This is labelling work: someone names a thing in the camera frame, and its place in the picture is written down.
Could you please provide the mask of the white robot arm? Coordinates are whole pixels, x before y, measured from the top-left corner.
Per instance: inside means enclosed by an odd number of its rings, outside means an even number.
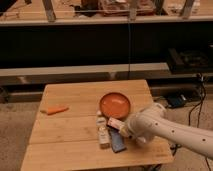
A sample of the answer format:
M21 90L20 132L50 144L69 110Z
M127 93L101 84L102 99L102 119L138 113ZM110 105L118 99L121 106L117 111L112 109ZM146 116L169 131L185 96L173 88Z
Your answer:
M119 133L141 144L159 136L213 160L213 131L171 122L164 118L165 113L163 105L153 103L131 114Z

